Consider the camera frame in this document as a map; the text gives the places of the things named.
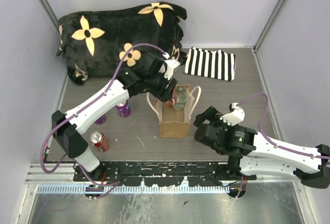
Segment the clear glass green-cap bottle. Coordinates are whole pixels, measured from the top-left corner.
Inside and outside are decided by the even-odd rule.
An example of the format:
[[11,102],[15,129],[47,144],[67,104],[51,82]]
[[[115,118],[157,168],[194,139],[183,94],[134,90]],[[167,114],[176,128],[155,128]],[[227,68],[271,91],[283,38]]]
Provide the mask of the clear glass green-cap bottle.
[[187,101],[186,90],[184,87],[178,87],[174,92],[175,103],[173,108],[176,111],[183,110]]

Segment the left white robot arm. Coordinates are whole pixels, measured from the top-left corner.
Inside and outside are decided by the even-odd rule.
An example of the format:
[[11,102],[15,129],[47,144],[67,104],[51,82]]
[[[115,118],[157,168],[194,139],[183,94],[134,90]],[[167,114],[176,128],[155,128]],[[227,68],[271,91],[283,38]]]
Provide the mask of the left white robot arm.
[[52,114],[53,138],[90,180],[99,180],[103,176],[103,166],[83,134],[106,112],[138,94],[149,92],[162,102],[170,100],[177,84],[173,74],[179,67],[176,59],[164,59],[151,53],[131,67],[122,62],[117,75],[85,102],[66,113],[58,110]]

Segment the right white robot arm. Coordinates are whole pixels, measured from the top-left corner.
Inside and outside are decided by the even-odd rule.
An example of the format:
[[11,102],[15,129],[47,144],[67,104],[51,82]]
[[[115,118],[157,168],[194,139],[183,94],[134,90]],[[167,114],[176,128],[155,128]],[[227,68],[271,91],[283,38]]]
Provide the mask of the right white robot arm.
[[226,173],[233,180],[241,176],[269,175],[296,177],[304,186],[329,187],[329,147],[303,147],[272,139],[244,127],[244,110],[232,103],[222,114],[210,106],[195,117],[194,139],[217,154],[228,157]]

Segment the jute canvas tote bag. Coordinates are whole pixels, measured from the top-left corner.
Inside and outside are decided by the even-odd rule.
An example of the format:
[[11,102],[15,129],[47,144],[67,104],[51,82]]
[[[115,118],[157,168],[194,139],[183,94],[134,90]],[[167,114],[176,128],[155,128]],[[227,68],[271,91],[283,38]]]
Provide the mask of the jute canvas tote bag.
[[165,102],[160,100],[152,103],[150,94],[146,94],[146,101],[159,120],[159,136],[162,138],[185,138],[188,136],[192,114],[202,93],[202,88],[199,85],[190,88],[188,84],[179,84],[174,90],[178,87],[184,87],[187,96],[185,107],[180,111],[174,110],[173,106],[167,106]]

